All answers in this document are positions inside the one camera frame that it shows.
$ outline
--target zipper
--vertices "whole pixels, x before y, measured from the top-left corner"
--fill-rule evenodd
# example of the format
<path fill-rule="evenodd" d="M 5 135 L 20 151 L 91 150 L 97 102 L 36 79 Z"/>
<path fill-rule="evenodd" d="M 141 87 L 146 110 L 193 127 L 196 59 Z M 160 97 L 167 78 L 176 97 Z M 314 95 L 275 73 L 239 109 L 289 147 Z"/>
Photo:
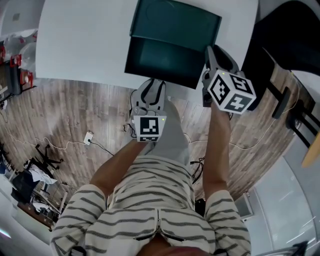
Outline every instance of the zipper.
<path fill-rule="evenodd" d="M 173 239 L 173 240 L 176 240 L 176 241 L 180 241 L 180 242 L 183 242 L 185 239 L 182 238 L 182 237 L 179 237 L 179 236 L 175 236 L 175 235 L 170 235 L 170 234 L 166 234 L 164 232 L 161 231 L 161 234 L 164 235 L 166 238 L 168 239 Z"/>
<path fill-rule="evenodd" d="M 153 232 L 152 234 L 148 234 L 148 235 L 137 237 L 135 239 L 137 241 L 141 241 L 141 240 L 145 240 L 145 239 L 153 237 L 156 233 L 160 233 L 160 234 L 164 235 L 168 239 L 173 239 L 173 240 L 180 241 L 180 242 L 185 241 L 185 239 L 182 238 L 182 237 L 175 236 L 175 235 L 170 235 L 170 234 L 167 234 L 164 231 L 162 231 L 161 230 L 161 226 L 160 226 L 160 222 L 161 221 L 160 221 L 160 216 L 159 216 L 159 209 L 157 209 L 157 222 L 156 222 L 156 230 L 155 230 L 155 232 Z"/>
<path fill-rule="evenodd" d="M 157 219 L 157 223 L 156 223 L 156 231 L 157 232 L 161 232 L 161 227 L 160 227 L 160 217 L 159 217 L 159 209 L 156 209 L 157 213 L 158 213 L 158 219 Z"/>
<path fill-rule="evenodd" d="M 145 240 L 145 239 L 148 239 L 148 238 L 152 238 L 154 235 L 155 235 L 156 232 L 152 233 L 152 234 L 148 234 L 148 235 L 144 235 L 144 236 L 140 236 L 140 237 L 137 237 L 135 238 L 135 240 L 137 241 L 141 241 L 141 240 Z"/>
<path fill-rule="evenodd" d="M 161 227 L 160 227 L 160 216 L 159 216 L 159 209 L 158 209 L 158 222 L 157 222 L 157 228 L 156 228 L 156 231 L 159 232 L 160 234 L 164 235 L 166 238 L 168 239 L 173 239 L 173 240 L 176 240 L 176 241 L 184 241 L 185 239 L 183 239 L 182 237 L 179 237 L 179 236 L 175 236 L 175 235 L 170 235 L 170 234 L 166 234 L 164 231 L 161 230 Z"/>

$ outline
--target dark green box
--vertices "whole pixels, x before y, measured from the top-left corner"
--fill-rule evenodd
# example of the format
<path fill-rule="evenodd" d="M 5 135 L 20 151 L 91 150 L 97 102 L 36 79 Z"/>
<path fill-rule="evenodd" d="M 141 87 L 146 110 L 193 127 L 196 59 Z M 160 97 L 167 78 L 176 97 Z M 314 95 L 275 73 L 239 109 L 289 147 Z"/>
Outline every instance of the dark green box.
<path fill-rule="evenodd" d="M 195 89 L 221 17 L 172 0 L 140 0 L 125 72 Z"/>

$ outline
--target electrical cable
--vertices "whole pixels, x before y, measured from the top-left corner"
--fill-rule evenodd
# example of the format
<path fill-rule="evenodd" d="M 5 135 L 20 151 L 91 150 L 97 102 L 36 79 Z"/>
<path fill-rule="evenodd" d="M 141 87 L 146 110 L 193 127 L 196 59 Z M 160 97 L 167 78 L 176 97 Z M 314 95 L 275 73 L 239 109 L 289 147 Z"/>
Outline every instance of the electrical cable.
<path fill-rule="evenodd" d="M 123 132 L 125 132 L 125 133 L 127 132 L 127 131 L 126 131 L 126 126 L 129 126 L 130 129 L 131 129 L 131 138 L 136 139 L 136 138 L 137 138 L 136 131 L 135 131 L 135 129 L 131 126 L 130 123 L 126 123 L 126 124 L 123 125 Z"/>
<path fill-rule="evenodd" d="M 296 99 L 296 102 L 294 103 L 294 105 L 293 105 L 291 108 L 285 110 L 282 114 L 285 114 L 285 113 L 289 112 L 290 110 L 292 110 L 292 109 L 297 105 L 298 100 L 299 100 L 299 98 L 300 98 L 300 84 L 301 84 L 301 82 L 300 82 L 300 80 L 299 80 L 292 72 L 291 72 L 291 74 L 294 76 L 294 78 L 296 78 L 296 81 L 298 82 L 298 83 L 297 83 L 297 84 L 298 84 L 297 99 Z M 233 144 L 233 143 L 231 143 L 231 142 L 229 142 L 229 144 L 232 145 L 232 146 L 237 147 L 237 148 L 240 149 L 240 150 L 251 150 L 251 149 L 255 148 L 255 147 L 263 140 L 263 138 L 266 136 L 267 132 L 270 130 L 270 128 L 272 127 L 272 125 L 275 123 L 276 120 L 277 120 L 277 119 L 274 119 L 274 120 L 272 121 L 272 123 L 271 123 L 270 126 L 267 128 L 267 130 L 264 132 L 264 134 L 262 135 L 262 137 L 261 137 L 261 138 L 257 141 L 257 143 L 254 144 L 253 146 L 244 148 L 244 147 L 240 147 L 240 146 L 238 146 L 238 145 L 236 145 L 236 144 Z M 207 139 L 191 141 L 191 140 L 190 140 L 190 137 L 188 136 L 188 134 L 184 133 L 184 135 L 188 138 L 189 144 L 196 143 L 196 142 L 208 142 Z"/>
<path fill-rule="evenodd" d="M 22 142 L 21 140 L 16 139 L 12 134 L 10 134 L 10 133 L 8 132 L 8 130 L 7 130 L 6 132 L 7 132 L 16 142 L 19 142 L 19 143 L 21 143 L 22 145 L 28 143 L 28 144 L 30 144 L 30 145 L 32 145 L 32 146 L 34 146 L 34 147 L 37 146 L 37 145 L 34 145 L 34 144 L 30 143 L 29 141 L 26 141 L 26 140 L 25 140 L 24 142 Z M 44 137 L 43 139 L 34 138 L 35 141 L 39 141 L 39 142 L 45 142 L 45 139 L 49 142 L 49 144 L 50 144 L 52 147 L 54 147 L 54 148 L 56 148 L 56 149 L 58 149 L 58 150 L 67 150 L 69 144 L 87 145 L 87 144 L 82 143 L 82 142 L 71 142 L 71 141 L 68 141 L 67 144 L 66 144 L 66 147 L 61 148 L 61 147 L 57 147 L 57 146 L 53 145 L 47 137 Z"/>
<path fill-rule="evenodd" d="M 131 112 L 132 112 L 132 95 L 134 94 L 136 90 L 133 90 L 130 94 L 130 107 L 131 109 L 129 110 L 129 117 L 131 117 Z"/>
<path fill-rule="evenodd" d="M 201 175 L 202 175 L 202 173 L 204 171 L 204 164 L 202 163 L 202 161 L 204 161 L 204 160 L 205 160 L 205 158 L 202 157 L 202 158 L 199 158 L 199 161 L 191 161 L 190 162 L 190 165 L 199 164 L 198 167 L 196 168 L 195 172 L 192 175 L 192 177 L 193 177 L 192 184 L 195 184 L 200 179 L 200 177 L 201 177 Z M 201 167 L 200 174 L 196 177 L 196 173 L 198 172 L 200 167 Z"/>
<path fill-rule="evenodd" d="M 97 144 L 97 143 L 94 143 L 94 142 L 92 142 L 92 140 L 91 139 L 88 139 L 88 142 L 90 142 L 90 143 L 92 143 L 92 144 L 94 144 L 94 145 L 97 145 L 97 146 L 99 146 L 101 149 L 103 149 L 104 151 L 107 151 L 111 156 L 114 156 L 114 154 L 112 154 L 109 150 L 107 150 L 104 146 L 102 146 L 102 145 L 99 145 L 99 144 Z"/>

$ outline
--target white table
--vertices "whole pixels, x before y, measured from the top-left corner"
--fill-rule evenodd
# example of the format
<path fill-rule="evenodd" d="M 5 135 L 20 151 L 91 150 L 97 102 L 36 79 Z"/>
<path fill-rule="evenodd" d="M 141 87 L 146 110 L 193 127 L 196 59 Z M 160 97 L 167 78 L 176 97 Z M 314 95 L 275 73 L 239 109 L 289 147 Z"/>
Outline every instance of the white table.
<path fill-rule="evenodd" d="M 222 17 L 216 44 L 242 67 L 258 0 L 178 0 Z M 138 0 L 46 0 L 36 48 L 36 75 L 137 89 L 149 77 L 125 73 Z M 197 89 L 167 83 L 168 96 L 202 104 Z"/>

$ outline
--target floor outlet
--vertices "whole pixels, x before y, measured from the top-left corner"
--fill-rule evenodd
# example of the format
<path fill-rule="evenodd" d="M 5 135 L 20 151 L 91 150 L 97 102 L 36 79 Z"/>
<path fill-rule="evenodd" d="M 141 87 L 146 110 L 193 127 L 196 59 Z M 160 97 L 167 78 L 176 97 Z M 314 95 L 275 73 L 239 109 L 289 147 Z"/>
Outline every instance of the floor outlet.
<path fill-rule="evenodd" d="M 87 145 L 90 145 L 90 141 L 92 141 L 92 139 L 93 139 L 93 137 L 94 137 L 94 134 L 93 133 L 91 133 L 90 131 L 88 131 L 87 133 L 86 133 L 86 135 L 85 135 L 85 138 L 84 138 L 84 143 L 85 144 L 87 144 Z"/>

